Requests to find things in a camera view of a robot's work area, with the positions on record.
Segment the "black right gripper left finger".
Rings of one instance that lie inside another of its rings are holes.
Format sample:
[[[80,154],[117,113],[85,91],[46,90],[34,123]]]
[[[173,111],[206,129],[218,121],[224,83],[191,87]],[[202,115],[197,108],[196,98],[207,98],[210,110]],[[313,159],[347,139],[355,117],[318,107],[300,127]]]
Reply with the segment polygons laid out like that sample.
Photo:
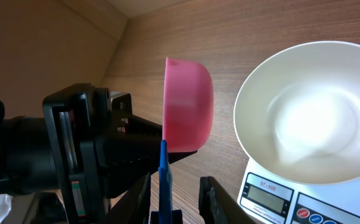
[[[149,222],[151,175],[142,176],[114,205],[104,224],[144,224]]]

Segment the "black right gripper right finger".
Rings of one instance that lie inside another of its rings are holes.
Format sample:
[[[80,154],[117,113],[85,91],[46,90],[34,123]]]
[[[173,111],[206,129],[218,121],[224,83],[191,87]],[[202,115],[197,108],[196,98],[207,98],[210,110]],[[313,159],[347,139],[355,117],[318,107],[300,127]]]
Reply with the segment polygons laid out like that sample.
[[[200,178],[199,214],[205,224],[256,224],[212,176]]]

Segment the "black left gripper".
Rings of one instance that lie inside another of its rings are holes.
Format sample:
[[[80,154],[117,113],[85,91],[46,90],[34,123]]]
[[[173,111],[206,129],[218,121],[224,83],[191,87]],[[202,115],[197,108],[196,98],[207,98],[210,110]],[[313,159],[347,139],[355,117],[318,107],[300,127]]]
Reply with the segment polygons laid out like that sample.
[[[131,96],[78,83],[42,103],[69,223],[98,223],[110,200],[158,170],[162,126],[131,112]]]

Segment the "pink scoop with blue handle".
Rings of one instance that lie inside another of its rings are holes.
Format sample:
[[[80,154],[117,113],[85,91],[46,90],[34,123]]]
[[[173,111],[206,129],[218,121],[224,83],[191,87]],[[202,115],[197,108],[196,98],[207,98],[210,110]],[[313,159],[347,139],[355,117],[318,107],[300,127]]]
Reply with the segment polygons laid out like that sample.
[[[196,152],[207,142],[214,113],[214,88],[207,68],[192,60],[167,58],[163,133],[159,159],[159,223],[173,222],[170,153]]]

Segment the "white digital kitchen scale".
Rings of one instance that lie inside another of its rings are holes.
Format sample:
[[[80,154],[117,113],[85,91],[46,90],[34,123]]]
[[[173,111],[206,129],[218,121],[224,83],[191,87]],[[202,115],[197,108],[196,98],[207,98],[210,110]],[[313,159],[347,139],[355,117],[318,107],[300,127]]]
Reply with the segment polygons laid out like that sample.
[[[360,179],[334,185],[297,184],[249,160],[237,203],[264,223],[360,224]]]

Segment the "white round bowl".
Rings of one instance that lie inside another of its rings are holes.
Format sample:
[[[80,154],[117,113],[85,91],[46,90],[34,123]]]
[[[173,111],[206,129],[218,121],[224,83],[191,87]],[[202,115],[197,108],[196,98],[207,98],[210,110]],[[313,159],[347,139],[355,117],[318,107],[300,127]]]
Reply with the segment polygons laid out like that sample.
[[[245,153],[275,176],[328,185],[360,178],[360,45],[308,42],[262,62],[234,105]]]

